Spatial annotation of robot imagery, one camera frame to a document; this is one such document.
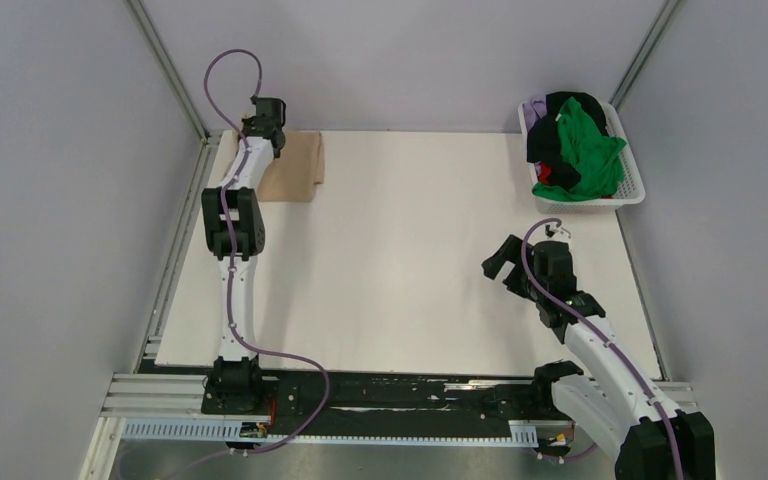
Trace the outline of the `red garment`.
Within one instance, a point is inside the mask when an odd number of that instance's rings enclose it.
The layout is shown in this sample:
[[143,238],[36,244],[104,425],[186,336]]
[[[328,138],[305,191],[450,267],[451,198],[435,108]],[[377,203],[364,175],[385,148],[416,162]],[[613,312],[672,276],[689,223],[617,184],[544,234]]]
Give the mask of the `red garment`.
[[545,162],[539,162],[535,165],[538,181],[544,185],[552,185],[552,168]]

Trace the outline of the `green t shirt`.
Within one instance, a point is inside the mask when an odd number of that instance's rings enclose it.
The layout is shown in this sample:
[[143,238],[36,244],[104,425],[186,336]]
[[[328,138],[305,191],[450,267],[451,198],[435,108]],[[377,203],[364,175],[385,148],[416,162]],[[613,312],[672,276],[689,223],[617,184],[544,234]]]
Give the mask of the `green t shirt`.
[[618,192],[625,172],[621,153],[627,146],[622,137],[603,136],[580,104],[568,99],[555,118],[561,143],[561,157],[581,175],[580,182],[569,191],[541,184],[532,193],[556,202],[584,202],[613,197]]

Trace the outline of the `aluminium frame post left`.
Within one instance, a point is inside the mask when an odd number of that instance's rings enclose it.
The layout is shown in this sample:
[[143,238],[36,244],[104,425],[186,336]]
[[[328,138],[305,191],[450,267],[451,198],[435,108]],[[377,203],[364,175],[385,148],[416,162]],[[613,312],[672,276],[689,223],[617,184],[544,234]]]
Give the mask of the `aluminium frame post left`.
[[205,127],[204,121],[197,111],[192,96],[184,85],[184,82],[176,68],[174,61],[169,54],[158,29],[156,28],[151,14],[145,3],[141,0],[124,0],[124,5],[128,9],[135,24],[140,31],[148,49],[157,62],[161,73],[163,74],[173,96],[181,108],[190,127],[199,138],[202,144],[206,144],[209,138],[209,132]]

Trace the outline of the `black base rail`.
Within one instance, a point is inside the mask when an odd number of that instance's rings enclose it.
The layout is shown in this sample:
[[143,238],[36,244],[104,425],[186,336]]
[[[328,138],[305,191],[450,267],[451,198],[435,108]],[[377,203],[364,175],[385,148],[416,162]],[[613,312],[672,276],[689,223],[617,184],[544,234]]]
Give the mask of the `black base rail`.
[[268,432],[283,434],[308,427],[351,433],[484,432],[501,428],[504,421],[557,422],[567,429],[572,421],[555,407],[551,384],[581,371],[571,361],[546,364],[531,377],[503,379],[261,369],[262,402],[246,415],[266,417]]

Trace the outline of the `white plastic basket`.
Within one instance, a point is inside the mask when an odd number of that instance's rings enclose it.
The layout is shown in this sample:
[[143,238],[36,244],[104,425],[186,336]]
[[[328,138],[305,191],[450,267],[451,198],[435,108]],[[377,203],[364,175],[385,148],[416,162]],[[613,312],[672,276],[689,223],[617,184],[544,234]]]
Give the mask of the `white plastic basket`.
[[584,92],[559,91],[517,108],[531,193],[542,213],[604,213],[645,198],[615,109]]

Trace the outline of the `lavender t shirt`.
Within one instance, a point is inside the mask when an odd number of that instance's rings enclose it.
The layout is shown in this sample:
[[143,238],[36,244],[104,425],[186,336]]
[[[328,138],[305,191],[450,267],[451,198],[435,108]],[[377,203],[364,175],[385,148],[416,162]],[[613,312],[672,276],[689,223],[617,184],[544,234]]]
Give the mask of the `lavender t shirt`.
[[548,107],[545,95],[533,96],[523,104],[523,115],[528,128],[531,128],[534,123],[545,117],[547,112]]

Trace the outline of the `beige t shirt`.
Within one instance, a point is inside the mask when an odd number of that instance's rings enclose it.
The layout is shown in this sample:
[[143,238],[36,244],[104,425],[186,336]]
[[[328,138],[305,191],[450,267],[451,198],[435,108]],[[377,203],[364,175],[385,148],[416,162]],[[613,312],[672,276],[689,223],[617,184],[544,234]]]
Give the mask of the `beige t shirt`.
[[220,139],[219,186],[232,207],[234,192],[249,189],[260,202],[310,203],[324,182],[324,139],[319,132],[290,131],[276,149],[267,138],[246,138],[232,130]]

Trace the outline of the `black t shirt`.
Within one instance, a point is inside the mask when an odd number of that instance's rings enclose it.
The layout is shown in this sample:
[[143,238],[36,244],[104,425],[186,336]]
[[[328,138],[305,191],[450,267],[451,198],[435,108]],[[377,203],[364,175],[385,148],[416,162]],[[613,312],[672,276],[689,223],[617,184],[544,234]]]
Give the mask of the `black t shirt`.
[[561,157],[561,143],[555,120],[561,106],[570,98],[575,99],[596,125],[598,131],[607,136],[607,120],[601,103],[592,95],[584,92],[559,91],[545,95],[548,107],[547,115],[531,128],[527,128],[526,152],[528,162],[545,162],[552,170],[552,185],[569,191],[581,180],[580,173]]

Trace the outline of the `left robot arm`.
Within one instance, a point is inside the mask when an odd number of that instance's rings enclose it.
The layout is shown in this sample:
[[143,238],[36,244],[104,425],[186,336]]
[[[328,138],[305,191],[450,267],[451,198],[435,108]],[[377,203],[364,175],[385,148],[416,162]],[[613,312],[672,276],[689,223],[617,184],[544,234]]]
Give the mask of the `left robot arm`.
[[243,121],[227,173],[201,194],[207,248],[219,265],[224,319],[201,407],[209,415],[250,414],[266,400],[254,340],[254,278],[266,241],[257,187],[286,143],[286,103],[273,97],[254,97],[252,103],[255,114]]

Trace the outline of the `aluminium frame post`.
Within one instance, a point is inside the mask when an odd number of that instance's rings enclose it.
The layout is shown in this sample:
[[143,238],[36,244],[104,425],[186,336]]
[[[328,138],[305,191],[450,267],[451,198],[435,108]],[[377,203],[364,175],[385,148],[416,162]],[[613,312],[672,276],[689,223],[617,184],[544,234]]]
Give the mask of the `aluminium frame post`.
[[644,67],[666,35],[683,4],[683,0],[664,0],[661,3],[653,22],[610,97],[609,103],[617,110],[625,103]]
[[140,31],[148,49],[157,62],[161,73],[163,74],[173,96],[181,108],[190,127],[199,138],[202,144],[206,144],[209,138],[209,132],[205,127],[204,121],[197,111],[192,96],[184,85],[184,82],[176,68],[174,61],[169,54],[158,29],[156,28],[151,14],[145,3],[141,0],[124,0],[124,5],[128,9],[135,24]]

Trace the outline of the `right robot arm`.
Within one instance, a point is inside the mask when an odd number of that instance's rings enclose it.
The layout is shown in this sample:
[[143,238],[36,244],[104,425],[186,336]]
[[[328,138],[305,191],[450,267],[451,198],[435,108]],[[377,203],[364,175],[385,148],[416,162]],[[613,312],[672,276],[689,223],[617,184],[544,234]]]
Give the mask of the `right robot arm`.
[[511,235],[483,261],[484,276],[495,279],[507,263],[513,268],[503,285],[532,301],[541,323],[576,357],[535,370],[535,411],[573,420],[613,461],[618,479],[716,478],[712,424],[643,375],[604,308],[579,289],[568,244]]

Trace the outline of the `aluminium frame post right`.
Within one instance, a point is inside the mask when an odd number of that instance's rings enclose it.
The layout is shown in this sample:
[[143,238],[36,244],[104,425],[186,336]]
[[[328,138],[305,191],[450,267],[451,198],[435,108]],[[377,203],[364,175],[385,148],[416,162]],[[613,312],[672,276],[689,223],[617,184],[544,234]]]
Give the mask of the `aluminium frame post right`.
[[664,0],[661,3],[653,22],[610,97],[609,103],[617,110],[625,103],[644,67],[666,35],[683,4],[683,0]]

